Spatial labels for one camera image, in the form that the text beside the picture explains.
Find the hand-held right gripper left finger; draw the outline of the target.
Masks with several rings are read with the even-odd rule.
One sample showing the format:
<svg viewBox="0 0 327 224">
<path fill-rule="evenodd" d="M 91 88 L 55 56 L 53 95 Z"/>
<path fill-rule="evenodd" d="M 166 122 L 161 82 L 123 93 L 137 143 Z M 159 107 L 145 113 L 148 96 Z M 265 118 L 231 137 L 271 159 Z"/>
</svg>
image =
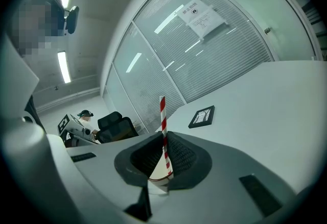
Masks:
<svg viewBox="0 0 327 224">
<path fill-rule="evenodd" d="M 129 185 L 146 187 L 162 154 L 163 136 L 161 132 L 122 150 L 114 159 L 118 174 Z"/>
</svg>

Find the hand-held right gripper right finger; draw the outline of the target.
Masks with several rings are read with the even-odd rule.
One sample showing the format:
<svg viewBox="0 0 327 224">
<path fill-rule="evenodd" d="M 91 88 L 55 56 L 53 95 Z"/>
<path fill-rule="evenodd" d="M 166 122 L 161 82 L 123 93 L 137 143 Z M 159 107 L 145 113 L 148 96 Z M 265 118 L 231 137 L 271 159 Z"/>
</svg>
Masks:
<svg viewBox="0 0 327 224">
<path fill-rule="evenodd" d="M 213 161 L 202 145 L 203 139 L 177 132 L 168 132 L 168 157 L 173 178 L 168 190 L 192 189 L 209 174 Z"/>
</svg>

